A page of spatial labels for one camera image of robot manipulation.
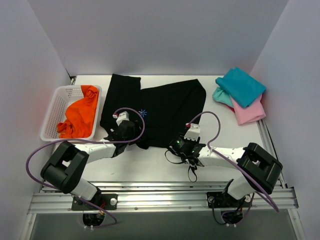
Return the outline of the black t shirt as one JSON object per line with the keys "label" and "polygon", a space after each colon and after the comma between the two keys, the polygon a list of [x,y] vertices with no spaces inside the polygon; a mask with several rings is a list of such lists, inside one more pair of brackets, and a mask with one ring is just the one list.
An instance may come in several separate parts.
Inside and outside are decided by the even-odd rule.
{"label": "black t shirt", "polygon": [[140,77],[113,74],[100,126],[111,133],[117,127],[113,113],[127,107],[137,111],[128,112],[130,121],[145,124],[137,146],[167,148],[174,137],[185,132],[186,123],[203,111],[205,101],[206,90],[198,79],[142,89]]}

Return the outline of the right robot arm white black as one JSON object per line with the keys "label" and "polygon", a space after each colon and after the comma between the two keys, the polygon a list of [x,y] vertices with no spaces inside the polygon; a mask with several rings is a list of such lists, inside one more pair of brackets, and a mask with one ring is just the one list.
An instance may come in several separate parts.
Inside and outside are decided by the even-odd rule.
{"label": "right robot arm white black", "polygon": [[208,166],[240,171],[242,176],[231,180],[222,193],[223,203],[230,207],[254,192],[270,195],[283,169],[277,159],[253,142],[239,148],[210,148],[198,140],[178,137],[170,142],[168,150],[193,171]]}

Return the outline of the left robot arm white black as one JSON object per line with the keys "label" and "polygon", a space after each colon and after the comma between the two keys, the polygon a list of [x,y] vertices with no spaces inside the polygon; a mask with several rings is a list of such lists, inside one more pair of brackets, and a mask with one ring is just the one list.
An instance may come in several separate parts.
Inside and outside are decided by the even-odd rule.
{"label": "left robot arm white black", "polygon": [[106,143],[72,144],[63,141],[41,170],[40,176],[64,194],[83,198],[90,210],[100,206],[99,189],[82,178],[87,163],[115,158],[127,147],[126,141],[138,137],[142,129],[137,121],[123,120],[104,140]]}

